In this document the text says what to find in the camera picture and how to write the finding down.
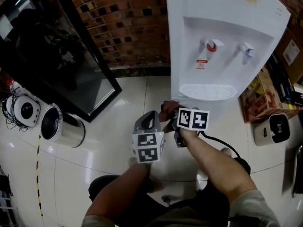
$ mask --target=drip tray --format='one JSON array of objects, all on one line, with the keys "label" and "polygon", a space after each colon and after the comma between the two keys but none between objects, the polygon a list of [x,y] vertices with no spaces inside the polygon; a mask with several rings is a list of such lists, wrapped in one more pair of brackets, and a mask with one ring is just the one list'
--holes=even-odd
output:
[{"label": "drip tray", "polygon": [[179,91],[187,97],[204,101],[225,100],[237,94],[233,86],[212,84],[184,84]]}]

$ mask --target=trash can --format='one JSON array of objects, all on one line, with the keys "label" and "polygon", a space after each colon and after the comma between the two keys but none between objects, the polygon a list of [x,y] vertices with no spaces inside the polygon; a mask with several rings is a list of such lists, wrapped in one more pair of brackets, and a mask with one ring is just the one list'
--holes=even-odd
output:
[{"label": "trash can", "polygon": [[84,141],[85,126],[82,121],[62,113],[57,105],[50,105],[42,119],[41,134],[46,140],[75,148]]},{"label": "trash can", "polygon": [[257,146],[280,143],[288,140],[289,136],[289,122],[284,113],[271,115],[254,129]]}]

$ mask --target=forearm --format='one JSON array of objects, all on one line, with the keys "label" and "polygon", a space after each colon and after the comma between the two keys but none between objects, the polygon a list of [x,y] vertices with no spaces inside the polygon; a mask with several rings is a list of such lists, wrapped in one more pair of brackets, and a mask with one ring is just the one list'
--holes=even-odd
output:
[{"label": "forearm", "polygon": [[132,166],[99,192],[85,216],[99,215],[114,220],[130,205],[146,176],[145,164]]},{"label": "forearm", "polygon": [[213,148],[198,137],[187,147],[213,185],[232,202],[242,193],[256,189],[245,169],[233,158]]}]

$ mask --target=water dispenser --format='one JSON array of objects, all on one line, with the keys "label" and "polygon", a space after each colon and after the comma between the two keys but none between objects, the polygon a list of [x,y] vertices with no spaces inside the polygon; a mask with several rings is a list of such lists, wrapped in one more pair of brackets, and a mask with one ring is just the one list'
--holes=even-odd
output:
[{"label": "water dispenser", "polygon": [[270,57],[290,18],[279,0],[167,4],[171,98],[211,112],[240,96]]}]

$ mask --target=brick wall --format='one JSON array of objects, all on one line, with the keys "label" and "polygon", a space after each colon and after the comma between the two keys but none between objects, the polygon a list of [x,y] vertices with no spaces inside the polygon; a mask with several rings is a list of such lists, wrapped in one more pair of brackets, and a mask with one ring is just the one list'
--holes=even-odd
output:
[{"label": "brick wall", "polygon": [[[166,0],[72,1],[110,68],[170,64]],[[294,24],[303,0],[281,2]]]}]

